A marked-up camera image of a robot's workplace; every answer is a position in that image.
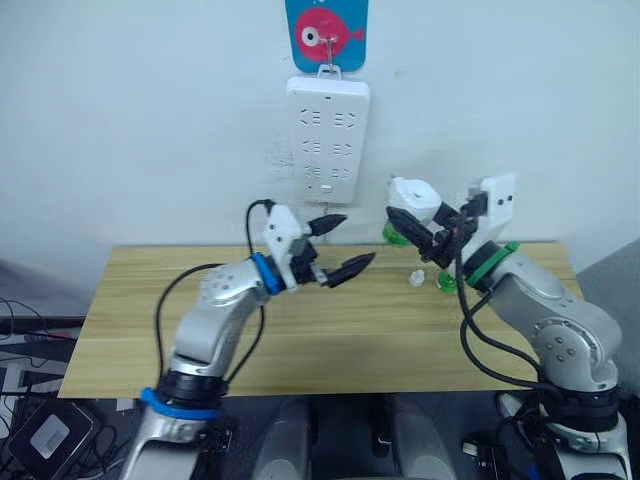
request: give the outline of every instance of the green object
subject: green object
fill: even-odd
[[[453,275],[446,270],[440,272],[436,280],[436,285],[443,292],[452,293],[458,289],[458,283]]]
[[[493,267],[498,265],[500,262],[502,262],[502,260],[507,258],[513,252],[518,250],[519,246],[520,246],[520,243],[518,242],[509,242],[500,250],[498,250],[496,253],[491,255],[482,265],[478,267],[478,269],[475,272],[473,272],[473,275],[469,277],[469,280],[467,280],[467,283],[469,284],[469,286],[475,287],[476,284],[480,281],[480,279],[489,272],[489,270],[491,270]]]
[[[387,223],[385,223],[384,228],[382,229],[382,237],[387,241],[387,243],[395,245],[396,247],[406,247],[410,243],[404,235],[399,233],[393,227],[389,220],[387,220]]]

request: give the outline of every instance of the electrical outlet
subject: electrical outlet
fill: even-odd
[[[370,103],[363,82],[293,77],[287,116],[297,197],[350,203],[355,195]]]

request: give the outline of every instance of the wooden table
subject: wooden table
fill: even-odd
[[[524,244],[521,250],[580,294],[562,244]],[[358,278],[333,290],[306,285],[267,305],[265,335],[230,395],[289,393],[487,390],[507,388],[477,371],[460,347],[461,313],[455,294],[438,290],[436,266],[424,265],[414,248],[319,246],[319,263],[337,267],[359,253],[377,252]],[[201,263],[245,258],[244,247],[121,247],[111,260],[73,353],[60,397],[137,397],[154,385],[157,358],[152,314],[164,287]],[[409,274],[426,271],[420,288]],[[186,279],[164,310],[165,351],[182,315],[196,299],[203,274]],[[477,298],[468,292],[470,302]],[[529,353],[515,330],[483,309],[485,332]],[[256,333],[248,322],[235,361]],[[527,364],[479,342],[472,346],[489,366],[533,379]]]

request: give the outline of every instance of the white cap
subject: white cap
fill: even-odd
[[[412,287],[419,287],[424,283],[424,270],[416,270],[409,275],[409,283]]]
[[[423,180],[395,177],[389,186],[390,207],[402,208],[423,223],[429,223],[442,204],[431,185]]]

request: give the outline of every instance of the red fish logo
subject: red fish logo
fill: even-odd
[[[302,54],[314,62],[327,61],[327,41],[331,41],[331,51],[336,57],[355,38],[364,39],[360,28],[350,32],[342,19],[328,8],[315,7],[306,10],[296,23],[296,43]]]

